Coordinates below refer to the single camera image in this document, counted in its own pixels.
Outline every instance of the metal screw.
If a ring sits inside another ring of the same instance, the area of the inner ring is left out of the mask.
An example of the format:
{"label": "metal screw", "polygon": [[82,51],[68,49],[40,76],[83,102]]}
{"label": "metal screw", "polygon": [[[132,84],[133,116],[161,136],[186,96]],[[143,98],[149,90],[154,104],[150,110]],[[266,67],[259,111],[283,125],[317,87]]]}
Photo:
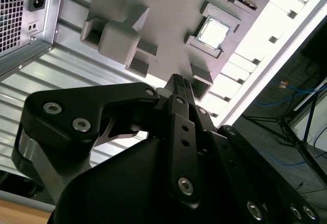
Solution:
{"label": "metal screw", "polygon": [[184,103],[185,103],[185,102],[184,102],[182,99],[180,99],[180,98],[177,98],[176,100],[178,101],[178,103],[181,103],[181,104],[184,104]]}
{"label": "metal screw", "polygon": [[203,115],[206,115],[206,111],[205,111],[205,109],[203,109],[203,108],[199,108],[199,111],[200,111]]}
{"label": "metal screw", "polygon": [[301,213],[297,210],[297,208],[294,205],[291,205],[291,211],[293,212],[293,214],[296,216],[296,218],[298,218],[299,220],[302,219],[302,215]]}
{"label": "metal screw", "polygon": [[305,213],[313,220],[316,219],[315,214],[312,212],[312,210],[310,210],[307,206],[303,206],[303,209],[305,210]]}
{"label": "metal screw", "polygon": [[184,177],[180,178],[178,180],[178,186],[182,193],[184,193],[185,195],[191,196],[193,194],[193,185],[188,179]]}
{"label": "metal screw", "polygon": [[256,220],[262,220],[262,213],[260,209],[251,201],[247,202],[247,210]]}
{"label": "metal screw", "polygon": [[154,96],[154,92],[151,89],[146,89],[145,91],[148,95]]}
{"label": "metal screw", "polygon": [[232,135],[235,136],[236,134],[233,132],[232,128],[227,128],[227,131]]}
{"label": "metal screw", "polygon": [[49,102],[43,106],[43,109],[48,114],[59,114],[62,112],[62,108],[57,103]]}
{"label": "metal screw", "polygon": [[73,128],[80,132],[88,132],[91,129],[91,124],[84,118],[73,120]]}

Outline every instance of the blue cable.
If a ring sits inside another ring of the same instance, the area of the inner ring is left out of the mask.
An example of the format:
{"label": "blue cable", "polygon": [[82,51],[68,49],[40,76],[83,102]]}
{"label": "blue cable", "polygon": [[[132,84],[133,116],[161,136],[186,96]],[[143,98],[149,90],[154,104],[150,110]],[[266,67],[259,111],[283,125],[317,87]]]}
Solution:
{"label": "blue cable", "polygon": [[[296,97],[296,96],[299,96],[299,95],[304,95],[304,94],[305,94],[305,93],[299,93],[299,94],[296,94],[295,97]],[[285,101],[291,100],[292,98],[293,98],[293,96],[288,97],[288,98],[286,98],[286,99],[284,99],[284,100],[277,101],[277,102],[275,102],[275,103],[263,104],[263,103],[256,102],[256,104],[257,104],[257,105],[260,105],[260,106],[274,106],[274,105],[279,105],[279,104],[281,104],[281,103],[283,103],[283,102],[285,102]]]}
{"label": "blue cable", "polygon": [[297,91],[297,92],[300,92],[300,93],[305,93],[305,94],[316,93],[316,92],[320,92],[320,91],[323,91],[323,90],[327,89],[327,86],[325,86],[325,85],[323,87],[321,87],[320,89],[318,89],[318,90],[314,90],[314,88],[311,88],[309,90],[300,90],[300,89],[297,89],[297,88],[295,88],[295,87],[293,87],[291,85],[287,85],[287,87],[293,89],[294,91]]}
{"label": "blue cable", "polygon": [[[280,166],[284,166],[284,167],[294,167],[294,166],[300,166],[300,165],[303,165],[303,164],[306,164],[307,162],[301,162],[301,163],[297,163],[297,164],[283,164],[283,163],[280,163],[280,162],[278,162],[276,159],[274,159],[271,155],[269,155],[268,153],[266,153],[266,152],[264,152],[264,151],[258,151],[260,154],[263,154],[263,155],[265,155],[265,156],[267,156],[267,157],[269,157],[271,160],[273,160],[273,162],[274,163],[276,163],[276,164],[278,164],[278,165],[280,165]],[[323,154],[321,154],[321,155],[319,155],[319,156],[317,156],[317,157],[315,157],[315,159],[317,159],[317,158],[319,158],[319,157],[321,157],[321,156],[323,156],[323,155],[325,155],[326,154],[326,152],[325,153],[323,153]]]}
{"label": "blue cable", "polygon": [[[311,93],[316,93],[316,92],[320,92],[322,90],[325,90],[327,89],[327,86],[323,86],[322,88],[318,89],[318,90],[314,90],[314,88],[311,88],[309,90],[306,90],[306,91],[301,91],[299,89],[295,89],[295,91],[299,92],[299,94],[296,94],[294,95],[294,97],[296,96],[299,96],[299,95],[303,95],[303,94],[311,94]],[[259,103],[259,102],[256,102],[257,105],[260,105],[260,106],[274,106],[274,105],[279,105],[285,101],[288,101],[288,100],[291,100],[293,99],[293,96],[290,96],[284,100],[280,100],[280,101],[277,101],[277,102],[274,102],[274,103],[269,103],[269,104],[263,104],[263,103]]]}

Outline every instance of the ventilation grille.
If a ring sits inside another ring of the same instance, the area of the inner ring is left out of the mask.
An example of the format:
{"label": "ventilation grille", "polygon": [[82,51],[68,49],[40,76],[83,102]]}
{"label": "ventilation grille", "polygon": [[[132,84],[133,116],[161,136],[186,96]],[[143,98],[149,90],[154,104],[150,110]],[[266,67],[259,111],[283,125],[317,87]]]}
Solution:
{"label": "ventilation grille", "polygon": [[1,0],[0,53],[20,45],[24,0]]}

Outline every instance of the black tripod stand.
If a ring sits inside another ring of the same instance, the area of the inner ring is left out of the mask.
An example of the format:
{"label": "black tripod stand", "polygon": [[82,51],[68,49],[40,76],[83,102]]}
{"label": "black tripod stand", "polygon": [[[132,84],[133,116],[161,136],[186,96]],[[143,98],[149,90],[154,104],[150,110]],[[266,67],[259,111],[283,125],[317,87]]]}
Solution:
{"label": "black tripod stand", "polygon": [[[321,166],[317,163],[316,159],[310,154],[310,152],[307,149],[307,141],[309,136],[309,131],[312,123],[313,113],[317,104],[318,99],[318,92],[316,92],[312,98],[311,98],[311,109],[309,113],[309,118],[305,130],[305,135],[303,140],[300,140],[297,135],[294,133],[294,131],[291,129],[289,124],[287,123],[287,118],[283,117],[281,119],[277,118],[268,118],[268,117],[251,117],[242,115],[244,119],[247,121],[259,126],[260,128],[270,132],[271,134],[283,139],[284,141],[287,141],[291,144],[291,146],[295,147],[301,156],[304,158],[304,160],[307,162],[307,164],[311,167],[311,169],[315,172],[317,177],[320,179],[323,186],[327,189],[327,175],[324,172],[324,170],[321,168]],[[284,135],[281,135],[280,133],[274,131],[273,129],[261,124],[260,122],[273,122],[278,123],[282,129],[282,131],[285,132]]]}

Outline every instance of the ribbed metal surface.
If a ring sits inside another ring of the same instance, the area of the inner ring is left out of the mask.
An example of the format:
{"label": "ribbed metal surface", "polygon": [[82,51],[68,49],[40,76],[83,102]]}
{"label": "ribbed metal surface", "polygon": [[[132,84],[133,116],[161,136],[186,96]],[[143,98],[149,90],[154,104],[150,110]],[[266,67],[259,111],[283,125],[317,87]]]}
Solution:
{"label": "ribbed metal surface", "polygon": [[[11,152],[26,97],[36,91],[129,83],[133,80],[112,73],[56,48],[0,83],[0,169],[20,174],[11,161]],[[94,166],[146,138],[115,140],[96,147],[91,154]]]}

